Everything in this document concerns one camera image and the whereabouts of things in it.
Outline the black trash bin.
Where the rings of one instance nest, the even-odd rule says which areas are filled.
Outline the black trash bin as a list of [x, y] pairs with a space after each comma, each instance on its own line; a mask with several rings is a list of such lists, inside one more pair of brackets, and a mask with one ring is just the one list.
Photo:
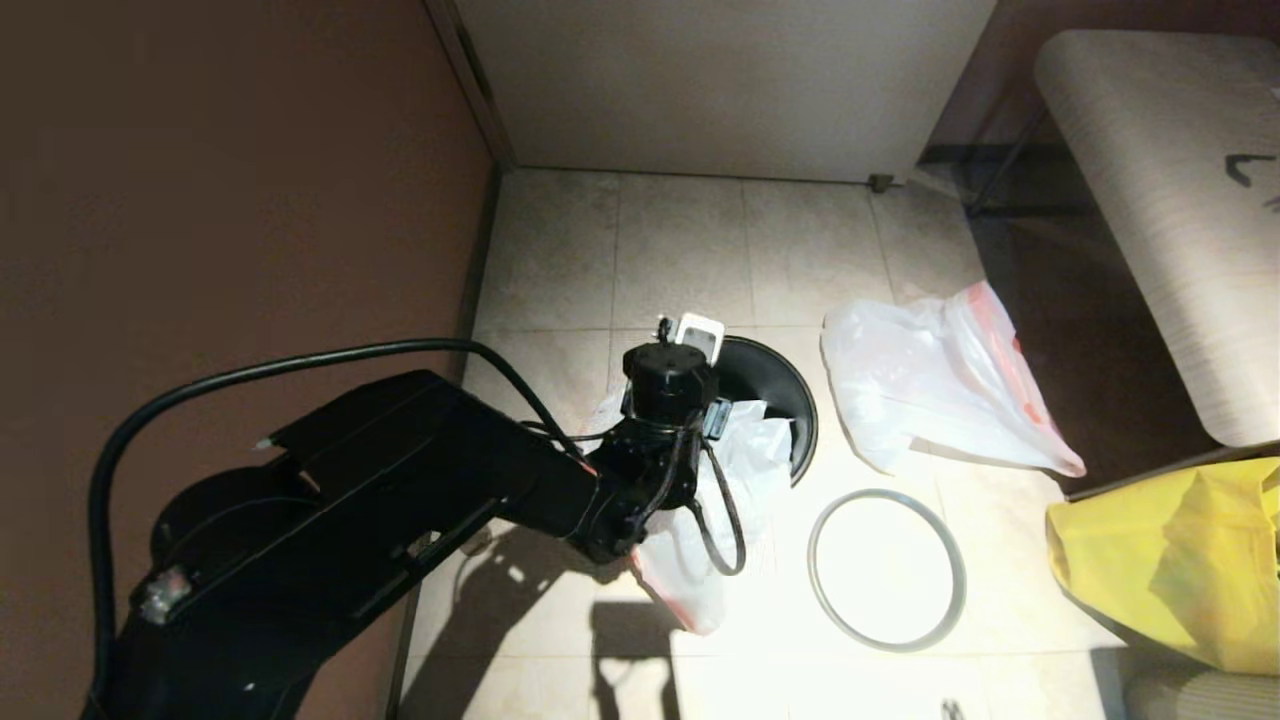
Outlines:
[[790, 486], [800, 484], [817, 452], [819, 418], [817, 400], [800, 370], [777, 350], [740, 336], [723, 338], [717, 363], [708, 365], [713, 395], [704, 398], [701, 430], [710, 429], [707, 415], [716, 401], [762, 400], [767, 419], [788, 423]]

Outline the yellow plastic bag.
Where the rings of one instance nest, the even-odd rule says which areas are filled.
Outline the yellow plastic bag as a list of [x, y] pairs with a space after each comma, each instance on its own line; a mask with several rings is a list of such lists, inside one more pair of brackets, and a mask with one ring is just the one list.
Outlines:
[[1079, 603], [1220, 671], [1280, 676], [1280, 457], [1055, 503], [1046, 534]]

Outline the black metal table frame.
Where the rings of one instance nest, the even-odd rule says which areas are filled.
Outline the black metal table frame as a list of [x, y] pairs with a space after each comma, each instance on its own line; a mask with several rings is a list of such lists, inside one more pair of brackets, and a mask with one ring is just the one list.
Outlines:
[[919, 163], [950, 170], [969, 220], [1092, 217], [1100, 211], [1044, 102], [1007, 143], [940, 143]]

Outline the beige wood-grain table top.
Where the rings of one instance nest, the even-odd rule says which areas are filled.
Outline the beige wood-grain table top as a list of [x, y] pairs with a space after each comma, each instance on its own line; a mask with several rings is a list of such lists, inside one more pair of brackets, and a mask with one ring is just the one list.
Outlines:
[[1280, 44], [1068, 29], [1034, 78], [1204, 430], [1280, 441]]

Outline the dark door frame post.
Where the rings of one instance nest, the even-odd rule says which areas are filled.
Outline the dark door frame post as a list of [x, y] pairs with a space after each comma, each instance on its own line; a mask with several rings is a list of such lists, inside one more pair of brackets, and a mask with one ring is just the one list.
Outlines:
[[502, 172], [518, 167], [515, 146], [503, 126], [492, 85], [480, 63], [456, 0], [421, 0], [444, 47], [485, 145]]

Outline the white door panel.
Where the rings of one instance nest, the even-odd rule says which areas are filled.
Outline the white door panel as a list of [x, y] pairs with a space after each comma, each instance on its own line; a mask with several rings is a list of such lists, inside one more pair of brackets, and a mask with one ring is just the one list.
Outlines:
[[526, 167], [901, 184], [997, 0], [456, 0]]

